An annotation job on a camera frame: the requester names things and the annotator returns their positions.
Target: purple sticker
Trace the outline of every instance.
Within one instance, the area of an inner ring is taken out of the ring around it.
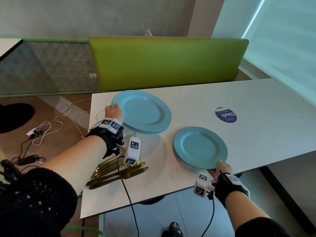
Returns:
[[[215,110],[215,114],[220,120],[227,123],[234,123],[237,120],[236,114],[232,110],[224,107],[218,107]]]

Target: light blue curtain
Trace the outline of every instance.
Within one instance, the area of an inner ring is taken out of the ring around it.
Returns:
[[[316,106],[316,0],[263,0],[244,59]]]

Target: green strap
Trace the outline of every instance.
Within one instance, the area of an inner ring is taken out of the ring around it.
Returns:
[[[69,225],[69,226],[66,226],[63,230],[85,230],[85,231],[96,232],[99,234],[99,236],[105,237],[105,233],[103,231],[99,230],[98,228],[93,228],[93,227]]]

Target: black sleeve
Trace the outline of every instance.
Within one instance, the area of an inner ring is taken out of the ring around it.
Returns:
[[[291,237],[291,235],[273,219],[259,217],[239,226],[235,237]]]
[[[0,195],[2,236],[60,236],[75,213],[77,195],[57,173],[32,169]]]

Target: stack of blue plates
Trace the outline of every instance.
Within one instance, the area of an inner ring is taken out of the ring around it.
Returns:
[[[123,126],[142,134],[158,134],[170,126],[172,114],[158,97],[144,91],[122,91],[112,100],[124,112]]]
[[[226,144],[217,134],[197,126],[180,130],[174,137],[173,147],[181,159],[200,169],[214,169],[228,155]]]

